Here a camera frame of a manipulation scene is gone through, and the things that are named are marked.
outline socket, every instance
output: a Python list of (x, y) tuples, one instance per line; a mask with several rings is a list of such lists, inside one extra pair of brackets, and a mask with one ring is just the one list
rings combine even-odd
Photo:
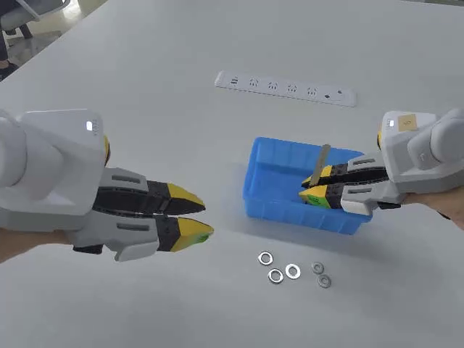
[(356, 105), (356, 93), (348, 88), (278, 78), (261, 78), (256, 75), (228, 71), (219, 72), (215, 80), (215, 86), (345, 107), (354, 107)]

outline flat washer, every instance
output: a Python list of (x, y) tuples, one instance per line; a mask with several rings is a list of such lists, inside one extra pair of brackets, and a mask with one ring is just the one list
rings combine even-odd
[(318, 284), (321, 288), (327, 289), (330, 288), (332, 280), (326, 274), (321, 274), (318, 276)]
[[(262, 259), (263, 256), (269, 257), (269, 261), (267, 261), (267, 262), (264, 261)], [(261, 254), (258, 256), (258, 261), (260, 262), (261, 265), (269, 266), (274, 261), (273, 255), (270, 252), (261, 252)]]
[[(291, 274), (290, 273), (290, 270), (291, 269), (294, 269), (296, 271), (295, 274)], [(301, 274), (302, 274), (302, 271), (299, 269), (299, 267), (297, 265), (295, 265), (294, 263), (289, 263), (286, 267), (285, 267), (285, 274), (287, 275), (287, 277), (289, 277), (290, 279), (298, 279)]]
[[(278, 278), (274, 279), (273, 274), (277, 274)], [(273, 268), (272, 270), (269, 271), (268, 278), (271, 281), (271, 283), (280, 284), (283, 281), (283, 274), (282, 274), (281, 270), (278, 270), (277, 268)]]
[(324, 265), (320, 262), (313, 262), (311, 264), (311, 268), (313, 273), (315, 274), (322, 274), (324, 273)]

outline blue plastic basket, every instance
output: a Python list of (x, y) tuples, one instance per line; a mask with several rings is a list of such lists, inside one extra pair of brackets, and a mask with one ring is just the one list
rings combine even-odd
[[(342, 234), (354, 234), (372, 216), (305, 204), (298, 193), (312, 175), (321, 146), (271, 138), (256, 138), (249, 158), (243, 197), (248, 216), (293, 223)], [(327, 165), (337, 165), (361, 152), (332, 148)]]

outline white table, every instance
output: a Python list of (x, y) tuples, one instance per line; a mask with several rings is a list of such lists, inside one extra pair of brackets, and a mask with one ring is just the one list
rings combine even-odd
[[(424, 207), (353, 237), (246, 217), (257, 136), (370, 152), (385, 111), (463, 107), (464, 9), (394, 0), (111, 0), (0, 84), (104, 116), (111, 165), (198, 193), (214, 238), (118, 264), (47, 246), (0, 267), (3, 347), (461, 347), (464, 233)], [(219, 70), (343, 85), (355, 108), (213, 87)], [(258, 253), (302, 277), (269, 283)], [(330, 289), (312, 261), (326, 265)]]

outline yellow object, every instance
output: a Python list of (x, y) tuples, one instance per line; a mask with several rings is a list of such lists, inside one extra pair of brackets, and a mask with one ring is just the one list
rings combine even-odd
[(109, 150), (109, 140), (107, 136), (104, 136), (104, 153), (105, 153), (104, 164), (107, 164), (109, 160), (109, 156), (111, 155), (111, 151)]
[(299, 193), (299, 196), (309, 204), (317, 205), (319, 207), (331, 208), (326, 199), (327, 185), (314, 186), (308, 190)]
[[(331, 175), (331, 172), (332, 172), (332, 166), (331, 166), (331, 165), (326, 165), (326, 166), (322, 169), (322, 172), (320, 172), (320, 177), (322, 178), (322, 177), (324, 177), (324, 176), (330, 176), (330, 175)], [(309, 182), (311, 181), (311, 177), (312, 177), (312, 175), (311, 175), (308, 179), (304, 180), (304, 181), (302, 182), (302, 185), (305, 185), (305, 184), (309, 183)]]
[(199, 221), (184, 217), (178, 218), (178, 224), (180, 236), (171, 248), (171, 252), (177, 252), (193, 244), (203, 243), (214, 231), (214, 229), (206, 223), (200, 223)]
[(377, 132), (377, 146), (379, 149), (381, 148), (381, 142), (382, 142), (382, 130), (379, 129)]
[(197, 203), (204, 206), (203, 201), (197, 195), (192, 194), (187, 190), (184, 190), (180, 186), (174, 185), (173, 183), (169, 183), (167, 185), (167, 188), (169, 189), (169, 195), (171, 196), (171, 198), (186, 199), (193, 203)]

